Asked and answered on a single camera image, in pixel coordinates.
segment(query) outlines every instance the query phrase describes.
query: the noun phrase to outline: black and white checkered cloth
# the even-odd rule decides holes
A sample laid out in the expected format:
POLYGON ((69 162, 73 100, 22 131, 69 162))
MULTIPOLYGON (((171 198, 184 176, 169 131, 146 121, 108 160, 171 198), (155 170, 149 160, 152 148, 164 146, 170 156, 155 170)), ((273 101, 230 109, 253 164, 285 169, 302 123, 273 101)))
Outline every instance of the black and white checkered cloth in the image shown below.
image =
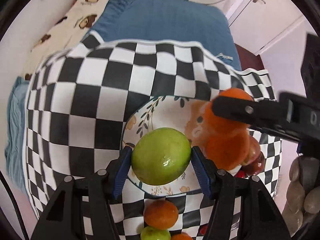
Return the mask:
MULTIPOLYGON (((48 57, 32 75, 26 100, 23 168, 31 205, 39 217, 66 175, 87 177, 119 156, 128 118, 152 97, 182 96, 202 100, 238 87, 255 100, 275 100, 266 70, 238 72, 212 56, 198 42, 112 41, 91 32, 77 47, 48 57)), ((281 140, 251 131, 266 160, 259 174, 273 196, 281 164, 281 140)), ((111 210, 121 240, 140 239, 145 203, 151 196, 128 179, 111 210)), ((201 240, 213 203, 201 192, 168 196, 179 210, 170 230, 201 240)), ((91 220, 84 198, 87 239, 91 220)), ((235 205, 236 237, 240 203, 235 205)))

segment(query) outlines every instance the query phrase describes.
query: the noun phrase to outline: screw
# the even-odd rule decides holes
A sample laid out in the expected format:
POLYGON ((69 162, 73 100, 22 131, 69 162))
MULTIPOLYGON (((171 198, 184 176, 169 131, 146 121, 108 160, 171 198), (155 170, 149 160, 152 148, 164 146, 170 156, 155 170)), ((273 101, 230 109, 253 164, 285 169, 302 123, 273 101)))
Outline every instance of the screw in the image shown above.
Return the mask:
POLYGON ((224 176, 227 172, 223 169, 219 169, 219 170, 217 170, 217 173, 221 176, 224 176))
POLYGON ((103 176, 107 173, 106 170, 102 169, 102 170, 98 170, 98 175, 103 176))
POLYGON ((66 177, 64 177, 64 181, 65 182, 70 182, 70 181, 72 181, 72 177, 71 176, 66 176, 66 177))
POLYGON ((251 179, 255 182, 258 182, 260 180, 260 178, 257 175, 253 175, 251 179))
POLYGON ((244 109, 248 114, 252 114, 253 113, 253 108, 251 106, 246 106, 244 109))

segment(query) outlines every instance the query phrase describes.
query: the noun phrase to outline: plate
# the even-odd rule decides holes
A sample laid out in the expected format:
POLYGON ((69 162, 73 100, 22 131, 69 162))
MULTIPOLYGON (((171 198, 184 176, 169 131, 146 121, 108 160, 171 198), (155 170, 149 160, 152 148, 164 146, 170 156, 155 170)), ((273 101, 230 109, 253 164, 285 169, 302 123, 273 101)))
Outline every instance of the plate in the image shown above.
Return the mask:
MULTIPOLYGON (((122 135, 122 148, 132 148, 148 132, 160 127, 174 128, 191 142, 191 146, 199 146, 205 155, 205 144, 209 132, 203 122, 203 114, 208 101, 183 98, 177 96, 160 96, 151 99, 135 112, 125 124, 122 135)), ((239 171, 237 166, 229 171, 233 176, 239 171)), ((143 191, 156 196, 168 196, 199 190, 196 174, 191 162, 184 173, 176 180, 162 186, 151 186, 141 182, 130 167, 129 180, 143 191)))

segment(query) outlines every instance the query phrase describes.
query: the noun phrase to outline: blue fabric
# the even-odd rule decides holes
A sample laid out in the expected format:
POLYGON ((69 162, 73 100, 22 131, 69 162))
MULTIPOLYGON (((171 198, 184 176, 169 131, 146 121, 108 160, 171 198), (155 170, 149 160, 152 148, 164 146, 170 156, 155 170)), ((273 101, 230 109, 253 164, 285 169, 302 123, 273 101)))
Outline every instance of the blue fabric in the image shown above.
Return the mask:
POLYGON ((91 30, 104 41, 118 39, 199 41, 214 56, 241 70, 224 14, 216 7, 187 0, 109 0, 91 30))
POLYGON ((18 77, 12 87, 8 99, 8 145, 4 150, 6 168, 9 178, 24 192, 26 192, 22 168, 22 143, 25 123, 24 101, 29 81, 18 77))

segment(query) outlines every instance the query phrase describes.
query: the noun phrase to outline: door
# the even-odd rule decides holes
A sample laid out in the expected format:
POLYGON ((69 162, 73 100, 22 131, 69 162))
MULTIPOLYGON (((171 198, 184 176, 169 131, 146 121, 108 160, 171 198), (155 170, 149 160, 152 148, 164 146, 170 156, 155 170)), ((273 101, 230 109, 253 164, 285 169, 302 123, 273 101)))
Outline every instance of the door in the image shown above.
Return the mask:
POLYGON ((255 54, 301 15, 291 0, 251 0, 230 30, 236 44, 255 54))

